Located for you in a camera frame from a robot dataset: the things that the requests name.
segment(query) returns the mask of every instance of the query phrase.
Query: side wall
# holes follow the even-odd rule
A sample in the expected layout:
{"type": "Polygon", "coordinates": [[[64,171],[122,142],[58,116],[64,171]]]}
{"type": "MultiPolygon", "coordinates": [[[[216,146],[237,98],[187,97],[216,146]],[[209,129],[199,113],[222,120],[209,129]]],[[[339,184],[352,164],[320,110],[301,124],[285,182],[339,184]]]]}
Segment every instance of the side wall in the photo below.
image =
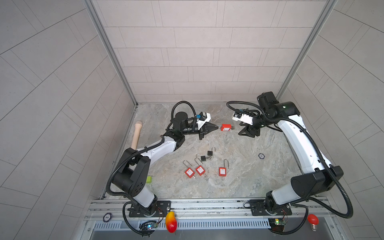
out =
{"type": "Polygon", "coordinates": [[[140,103],[277,94],[325,3],[93,0],[140,103]]]}
{"type": "MultiPolygon", "coordinates": [[[[349,240],[384,239],[384,1],[339,0],[285,91],[323,153],[344,170],[349,240]]],[[[328,197],[346,212],[334,187],[328,197]]]]}
{"type": "Polygon", "coordinates": [[[81,0],[0,5],[0,239],[70,239],[133,103],[81,0]]]}

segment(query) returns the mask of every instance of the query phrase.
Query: black mounting plate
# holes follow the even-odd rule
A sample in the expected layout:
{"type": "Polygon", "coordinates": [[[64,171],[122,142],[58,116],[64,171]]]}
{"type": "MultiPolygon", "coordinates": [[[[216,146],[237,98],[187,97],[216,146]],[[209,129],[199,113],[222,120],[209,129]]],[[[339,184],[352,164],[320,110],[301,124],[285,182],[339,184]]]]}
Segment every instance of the black mounting plate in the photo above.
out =
{"type": "MultiPolygon", "coordinates": [[[[166,217],[170,212],[170,201],[157,201],[156,206],[163,211],[164,217],[166,217]]],[[[138,204],[133,204],[130,209],[129,217],[162,217],[158,210],[156,210],[152,216],[144,215],[143,213],[139,212],[138,204]]]]}
{"type": "Polygon", "coordinates": [[[265,210],[264,200],[263,199],[251,199],[249,200],[249,208],[252,211],[252,216],[283,216],[285,211],[286,215],[292,215],[291,207],[289,204],[285,204],[282,208],[280,208],[280,212],[276,215],[270,215],[265,210]]]}

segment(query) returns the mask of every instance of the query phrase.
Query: flesh-colored rod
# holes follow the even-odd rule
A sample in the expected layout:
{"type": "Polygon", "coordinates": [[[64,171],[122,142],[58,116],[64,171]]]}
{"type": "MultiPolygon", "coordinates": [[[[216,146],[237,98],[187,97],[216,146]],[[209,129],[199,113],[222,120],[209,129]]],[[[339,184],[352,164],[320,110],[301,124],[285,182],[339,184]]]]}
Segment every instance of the flesh-colored rod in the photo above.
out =
{"type": "Polygon", "coordinates": [[[139,135],[142,127],[143,127],[143,123],[141,121],[137,121],[135,124],[135,132],[133,133],[133,139],[132,139],[132,145],[131,145],[131,148],[133,150],[136,150],[137,148],[137,142],[139,141],[139,135]]]}

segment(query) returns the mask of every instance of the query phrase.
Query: padlock label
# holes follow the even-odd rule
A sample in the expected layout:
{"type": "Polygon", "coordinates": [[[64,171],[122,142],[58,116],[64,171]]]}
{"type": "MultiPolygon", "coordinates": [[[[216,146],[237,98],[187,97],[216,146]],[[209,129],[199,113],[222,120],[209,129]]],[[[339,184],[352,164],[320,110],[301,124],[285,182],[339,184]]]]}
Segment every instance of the padlock label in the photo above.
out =
{"type": "Polygon", "coordinates": [[[189,168],[186,172],[185,172],[188,176],[191,176],[193,174],[193,171],[189,168]]]}
{"type": "Polygon", "coordinates": [[[202,173],[202,172],[204,172],[204,169],[202,166],[200,166],[200,167],[196,168],[196,171],[199,173],[202,173]]]}

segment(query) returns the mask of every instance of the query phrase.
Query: metal corner post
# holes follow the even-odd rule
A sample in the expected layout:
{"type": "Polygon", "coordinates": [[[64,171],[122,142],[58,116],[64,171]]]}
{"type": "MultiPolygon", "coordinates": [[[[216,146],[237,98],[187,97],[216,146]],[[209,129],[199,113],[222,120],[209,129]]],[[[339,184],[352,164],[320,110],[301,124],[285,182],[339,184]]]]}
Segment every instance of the metal corner post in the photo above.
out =
{"type": "Polygon", "coordinates": [[[316,20],[316,23],[314,24],[307,40],[304,43],[304,46],[299,52],[299,55],[297,56],[295,62],[292,65],[292,68],[290,69],[287,77],[285,78],[283,85],[281,86],[279,92],[277,93],[276,99],[280,100],[283,93],[287,89],[289,83],[291,82],[293,76],[295,75],[297,69],[299,69],[301,63],[303,62],[305,56],[307,55],[309,49],[311,48],[312,44],[314,43],[317,35],[319,35],[325,21],[328,19],[329,15],[331,14],[333,7],[335,6],[336,2],[338,0],[328,0],[325,6],[323,7],[323,10],[321,11],[318,19],[316,20]]]}
{"type": "Polygon", "coordinates": [[[91,17],[91,20],[92,20],[92,22],[96,28],[96,31],[98,32],[98,34],[101,38],[103,45],[106,47],[108,55],[111,57],[112,64],[115,67],[117,74],[119,75],[120,79],[122,80],[123,85],[124,85],[125,89],[128,91],[128,94],[131,97],[132,102],[134,103],[134,106],[136,108],[137,107],[136,98],[132,92],[132,89],[129,87],[127,78],[124,75],[124,72],[120,66],[120,63],[116,57],[116,54],[113,50],[112,45],[108,40],[107,34],[103,28],[103,25],[101,24],[99,16],[97,15],[97,12],[94,8],[92,0],[83,0],[83,3],[84,3],[85,8],[87,9],[89,16],[91,17]]]}

